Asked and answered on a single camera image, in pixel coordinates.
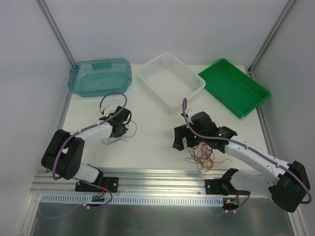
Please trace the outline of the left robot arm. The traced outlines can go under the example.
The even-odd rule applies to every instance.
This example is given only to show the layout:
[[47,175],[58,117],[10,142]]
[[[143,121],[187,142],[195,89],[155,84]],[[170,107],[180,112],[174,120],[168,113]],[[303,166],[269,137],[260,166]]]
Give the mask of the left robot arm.
[[80,131],[57,130],[41,159],[41,165],[54,172],[57,179],[77,179],[77,192],[96,192],[101,188],[117,192],[118,178],[105,177],[100,169],[83,163],[82,156],[84,149],[96,142],[123,136],[128,131],[126,126],[131,117],[130,110],[118,106],[96,124]]

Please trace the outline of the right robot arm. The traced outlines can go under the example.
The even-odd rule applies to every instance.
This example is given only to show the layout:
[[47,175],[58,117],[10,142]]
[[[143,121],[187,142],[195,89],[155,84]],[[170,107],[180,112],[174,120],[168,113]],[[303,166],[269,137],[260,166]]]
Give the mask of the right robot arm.
[[228,169],[219,179],[207,179],[207,194],[232,195],[237,192],[256,193],[270,197],[287,212],[295,212],[300,204],[310,204],[310,182],[303,164],[288,163],[262,152],[242,139],[234,130],[217,126],[205,112],[193,116],[183,114],[185,124],[174,129],[173,148],[194,148],[206,144],[214,150],[246,163],[257,174],[237,168]]

